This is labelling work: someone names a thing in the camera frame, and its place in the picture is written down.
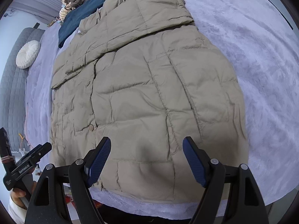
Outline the person's left hand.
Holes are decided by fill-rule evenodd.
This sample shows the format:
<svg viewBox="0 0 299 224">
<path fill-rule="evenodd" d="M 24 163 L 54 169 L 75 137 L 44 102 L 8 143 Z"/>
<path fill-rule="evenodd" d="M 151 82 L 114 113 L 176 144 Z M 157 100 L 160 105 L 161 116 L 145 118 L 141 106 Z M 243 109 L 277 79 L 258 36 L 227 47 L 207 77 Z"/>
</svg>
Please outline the person's left hand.
<svg viewBox="0 0 299 224">
<path fill-rule="evenodd" d="M 27 207 L 22 202 L 22 198 L 25 198 L 25 196 L 26 196 L 25 191 L 23 191 L 19 188 L 13 188 L 10 193 L 10 196 L 11 196 L 11 199 L 14 204 L 16 204 L 17 206 L 19 206 L 22 209 L 25 209 L 25 210 L 27 209 Z"/>
</svg>

